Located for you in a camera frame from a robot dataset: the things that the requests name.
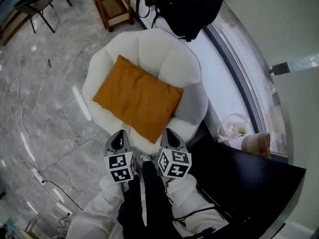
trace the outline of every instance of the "orange pillow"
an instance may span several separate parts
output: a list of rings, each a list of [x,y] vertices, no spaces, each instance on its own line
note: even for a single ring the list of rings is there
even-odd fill
[[[119,55],[93,101],[156,143],[182,94]]]

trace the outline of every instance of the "marble floor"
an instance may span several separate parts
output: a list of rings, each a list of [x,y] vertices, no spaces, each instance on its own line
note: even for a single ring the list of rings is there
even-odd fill
[[[36,34],[27,22],[0,48],[0,153],[36,166],[33,155],[39,173],[84,208],[100,191],[98,182],[106,173],[102,156],[110,137],[79,105],[89,61],[120,32],[142,28],[137,22],[124,23],[109,33],[92,0],[71,2],[73,7],[54,0],[54,8],[44,10],[55,34],[35,16]],[[57,187],[27,177],[32,167],[27,168],[0,155],[0,187],[6,191],[0,201],[0,223],[10,217],[23,226],[37,217],[38,227],[52,236],[65,215],[56,207],[60,199],[55,190],[75,214],[79,209]]]

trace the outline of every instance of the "power strip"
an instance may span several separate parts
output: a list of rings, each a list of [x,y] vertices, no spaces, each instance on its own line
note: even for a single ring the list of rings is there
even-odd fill
[[[43,178],[41,177],[41,175],[36,171],[35,168],[32,169],[32,173],[35,175],[35,177],[37,178],[37,180],[38,180],[42,185],[45,185],[45,184],[46,184],[46,182],[43,182],[43,183],[42,183],[42,181],[44,181],[44,179],[43,179]]]
[[[56,203],[56,206],[58,208],[60,208],[62,211],[64,211],[66,214],[69,214],[69,216],[71,216],[73,214],[73,212],[71,212],[68,208],[66,208],[63,204],[61,204],[60,202]]]

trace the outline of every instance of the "black table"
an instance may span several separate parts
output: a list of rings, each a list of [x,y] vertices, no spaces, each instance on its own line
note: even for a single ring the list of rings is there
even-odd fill
[[[305,169],[247,154],[209,136],[188,151],[189,173],[197,179],[199,192],[236,225],[229,236],[271,238],[297,204],[295,192]]]

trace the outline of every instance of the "black chair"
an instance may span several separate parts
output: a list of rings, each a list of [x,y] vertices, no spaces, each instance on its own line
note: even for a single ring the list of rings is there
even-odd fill
[[[53,28],[50,26],[49,22],[43,16],[43,10],[48,5],[50,5],[53,8],[53,5],[51,4],[52,1],[53,0],[20,0],[14,5],[13,9],[29,15],[29,20],[33,29],[33,33],[35,33],[35,29],[33,26],[32,17],[36,14],[39,14],[43,21],[46,23],[46,25],[50,28],[50,30],[53,33],[55,33]]]

